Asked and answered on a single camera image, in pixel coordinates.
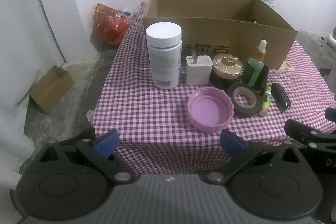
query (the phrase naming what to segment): tape roll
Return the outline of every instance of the tape roll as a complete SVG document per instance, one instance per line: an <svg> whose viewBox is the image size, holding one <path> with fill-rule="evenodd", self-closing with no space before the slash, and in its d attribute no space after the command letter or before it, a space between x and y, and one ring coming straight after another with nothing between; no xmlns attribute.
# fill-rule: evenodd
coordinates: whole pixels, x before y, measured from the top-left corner
<svg viewBox="0 0 336 224"><path fill-rule="evenodd" d="M235 83L228 88L226 94L231 98L234 105L234 113L238 118L250 118L261 108L263 102L257 91L244 83ZM244 95L249 99L249 105L242 105L237 95Z"/></svg>

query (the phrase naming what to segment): black cylindrical object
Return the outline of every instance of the black cylindrical object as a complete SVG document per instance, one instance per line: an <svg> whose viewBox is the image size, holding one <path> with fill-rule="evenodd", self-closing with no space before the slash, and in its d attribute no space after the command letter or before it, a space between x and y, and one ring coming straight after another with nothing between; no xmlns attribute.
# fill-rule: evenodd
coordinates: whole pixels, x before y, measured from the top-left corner
<svg viewBox="0 0 336 224"><path fill-rule="evenodd" d="M263 94L265 91L265 87L267 85L268 72L269 72L269 68L266 65L264 65L255 82L254 89L259 94Z"/></svg>
<svg viewBox="0 0 336 224"><path fill-rule="evenodd" d="M272 96L280 111L286 111L291 108L291 101L289 100L286 91L279 83L272 84Z"/></svg>

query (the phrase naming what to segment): cardboard box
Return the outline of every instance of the cardboard box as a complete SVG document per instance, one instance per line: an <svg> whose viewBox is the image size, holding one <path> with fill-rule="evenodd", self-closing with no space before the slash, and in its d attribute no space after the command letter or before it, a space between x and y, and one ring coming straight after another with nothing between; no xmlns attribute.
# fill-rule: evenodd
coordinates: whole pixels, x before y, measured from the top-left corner
<svg viewBox="0 0 336 224"><path fill-rule="evenodd" d="M53 66L28 92L34 101L49 113L73 86L74 81L66 70Z"/></svg>
<svg viewBox="0 0 336 224"><path fill-rule="evenodd" d="M184 56L193 50L210 56L228 52L244 63L265 39L270 69L280 68L297 34L261 0L149 0L145 29L162 21L181 26Z"/></svg>

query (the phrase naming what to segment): green dropper bottle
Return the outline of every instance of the green dropper bottle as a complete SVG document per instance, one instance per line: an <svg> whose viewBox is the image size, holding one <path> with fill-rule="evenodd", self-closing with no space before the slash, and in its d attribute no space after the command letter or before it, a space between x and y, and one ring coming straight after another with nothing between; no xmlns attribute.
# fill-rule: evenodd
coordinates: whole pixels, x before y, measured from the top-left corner
<svg viewBox="0 0 336 224"><path fill-rule="evenodd" d="M259 46L256 48L256 51L253 53L252 57L247 60L247 63L244 67L243 74L241 75L241 80L243 83L254 86L259 73L261 72L264 62L263 59L265 57L265 48L266 48L266 40L261 40Z"/></svg>

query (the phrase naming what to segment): purple gingham tablecloth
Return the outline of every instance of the purple gingham tablecloth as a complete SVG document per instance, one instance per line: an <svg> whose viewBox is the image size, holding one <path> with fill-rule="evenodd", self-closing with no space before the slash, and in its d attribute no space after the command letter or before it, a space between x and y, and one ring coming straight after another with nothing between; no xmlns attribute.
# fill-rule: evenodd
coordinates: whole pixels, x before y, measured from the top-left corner
<svg viewBox="0 0 336 224"><path fill-rule="evenodd" d="M93 116L96 135L115 128L121 139L115 155L135 174L187 173L218 167L229 158L219 146L220 133L203 134L186 119L188 97L198 87L187 86L182 80L174 89L160 90L152 83L143 9L129 27L107 75ZM278 145L287 139L284 123L288 119L323 132L336 129L336 123L324 117L325 109L335 106L333 93L310 57L294 42L286 60L295 71L271 71L268 84L283 86L291 109L280 112L272 99L268 116L234 117L229 130L245 140Z"/></svg>

